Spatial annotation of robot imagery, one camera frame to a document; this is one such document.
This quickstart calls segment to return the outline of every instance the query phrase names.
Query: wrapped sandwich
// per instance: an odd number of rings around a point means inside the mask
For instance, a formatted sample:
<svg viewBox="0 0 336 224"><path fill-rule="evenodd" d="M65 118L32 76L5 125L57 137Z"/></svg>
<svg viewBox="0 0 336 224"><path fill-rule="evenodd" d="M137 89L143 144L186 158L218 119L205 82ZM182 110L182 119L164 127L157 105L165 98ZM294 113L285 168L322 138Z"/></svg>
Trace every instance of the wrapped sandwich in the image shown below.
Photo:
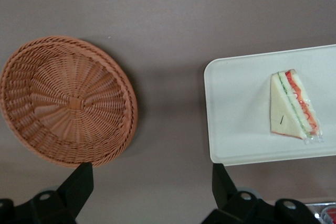
<svg viewBox="0 0 336 224"><path fill-rule="evenodd" d="M294 69L271 76L271 131L304 140L321 140L315 110Z"/></svg>

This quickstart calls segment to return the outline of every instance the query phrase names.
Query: black mount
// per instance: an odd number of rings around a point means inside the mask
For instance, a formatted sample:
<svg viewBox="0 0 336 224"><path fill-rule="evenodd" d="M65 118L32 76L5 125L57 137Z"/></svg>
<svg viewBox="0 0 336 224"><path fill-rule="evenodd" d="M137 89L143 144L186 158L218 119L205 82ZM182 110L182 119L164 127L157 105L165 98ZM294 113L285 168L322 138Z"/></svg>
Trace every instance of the black mount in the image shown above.
<svg viewBox="0 0 336 224"><path fill-rule="evenodd" d="M213 165L212 191L218 206L202 224L321 224L308 207L293 199L275 206L238 191L224 165Z"/></svg>
<svg viewBox="0 0 336 224"><path fill-rule="evenodd" d="M44 191L14 207L0 199L0 224L75 224L93 191L91 163L82 163L56 191Z"/></svg>
<svg viewBox="0 0 336 224"><path fill-rule="evenodd" d="M212 189L218 209L202 224L320 224L297 200L280 199L272 206L238 191L222 164L213 165ZM44 191L17 207L10 199L0 199L0 224L76 224L92 191L92 165L83 163L56 191Z"/></svg>

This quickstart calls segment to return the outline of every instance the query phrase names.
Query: white tray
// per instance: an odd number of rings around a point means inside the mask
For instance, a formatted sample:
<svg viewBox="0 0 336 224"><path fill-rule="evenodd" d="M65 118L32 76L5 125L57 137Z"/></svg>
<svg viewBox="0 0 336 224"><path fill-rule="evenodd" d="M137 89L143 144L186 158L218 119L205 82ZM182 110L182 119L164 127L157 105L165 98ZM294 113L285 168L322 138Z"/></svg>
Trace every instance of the white tray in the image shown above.
<svg viewBox="0 0 336 224"><path fill-rule="evenodd" d="M270 132L270 76L296 69L323 143ZM217 59L204 72L210 156L239 165L336 155L336 45Z"/></svg>

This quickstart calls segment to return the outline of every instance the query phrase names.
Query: gray surface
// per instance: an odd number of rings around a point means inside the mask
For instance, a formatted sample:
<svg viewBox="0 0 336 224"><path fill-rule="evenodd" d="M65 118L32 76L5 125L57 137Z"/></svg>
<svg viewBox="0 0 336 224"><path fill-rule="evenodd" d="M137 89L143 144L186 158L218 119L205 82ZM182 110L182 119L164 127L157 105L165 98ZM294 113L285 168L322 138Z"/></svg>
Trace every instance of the gray surface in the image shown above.
<svg viewBox="0 0 336 224"><path fill-rule="evenodd" d="M215 208L203 70L211 60L336 43L336 0L0 0L0 64L21 44L68 35L125 69L140 102L133 143L94 169L86 223L200 223ZM25 149L0 120L0 197L23 203L70 169ZM335 157L229 167L268 201L336 196Z"/></svg>

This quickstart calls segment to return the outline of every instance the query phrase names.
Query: round wicker basket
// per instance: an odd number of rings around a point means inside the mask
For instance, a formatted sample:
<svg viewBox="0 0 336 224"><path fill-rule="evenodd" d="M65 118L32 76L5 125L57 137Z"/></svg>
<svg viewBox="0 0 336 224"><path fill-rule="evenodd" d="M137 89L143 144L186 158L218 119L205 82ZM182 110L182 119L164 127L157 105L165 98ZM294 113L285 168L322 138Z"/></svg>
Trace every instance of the round wicker basket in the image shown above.
<svg viewBox="0 0 336 224"><path fill-rule="evenodd" d="M31 41L11 55L0 103L29 150L67 167L113 160L138 120L134 91L118 64L92 44L63 36Z"/></svg>

